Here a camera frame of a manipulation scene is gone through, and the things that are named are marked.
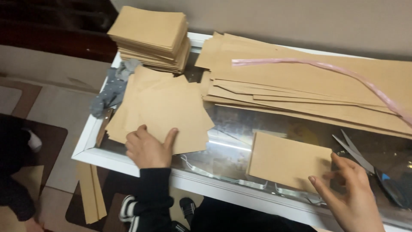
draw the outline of black pants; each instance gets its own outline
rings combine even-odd
[[[26,221],[35,214],[33,200],[27,189],[11,177],[33,157],[27,145],[30,133],[21,129],[22,123],[19,118],[0,116],[0,206],[9,206],[19,221]]]
[[[205,197],[194,211],[191,231],[316,232],[309,225],[225,201]]]

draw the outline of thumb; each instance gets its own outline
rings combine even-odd
[[[329,190],[329,188],[318,177],[311,175],[308,177],[308,179],[329,207],[338,207],[338,204],[340,203],[339,199]]]
[[[166,136],[166,139],[164,140],[163,146],[166,149],[172,150],[173,144],[176,139],[176,135],[179,132],[177,128],[172,128],[169,133]]]

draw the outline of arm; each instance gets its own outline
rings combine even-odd
[[[339,177],[346,187],[346,195],[339,199],[315,176],[309,176],[312,185],[329,206],[336,221],[345,232],[384,232],[375,197],[369,186],[365,169],[350,159],[331,154],[339,171],[323,175],[324,179]]]
[[[172,147],[178,130],[173,128],[161,144],[145,125],[127,135],[126,155],[140,168],[139,191],[122,203],[120,220],[130,222],[130,232],[170,231],[169,196]]]

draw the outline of stack of envelopes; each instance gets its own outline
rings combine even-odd
[[[126,143],[126,135],[146,124],[147,130],[164,142],[178,128],[173,154],[206,150],[207,131],[214,124],[203,108],[200,84],[181,75],[138,66],[129,76],[123,102],[106,126],[109,139]]]
[[[182,73],[190,52],[186,16],[124,6],[107,32],[123,60],[135,58],[151,69]]]
[[[206,40],[196,66],[205,101],[412,139],[412,128],[360,81],[309,64],[232,66],[232,59],[297,58],[368,78],[412,115],[412,62],[316,55],[229,34]]]

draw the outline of fingernail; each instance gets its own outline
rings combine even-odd
[[[315,184],[315,182],[316,182],[315,177],[309,176],[308,179],[309,179],[309,181],[310,181],[313,185]]]

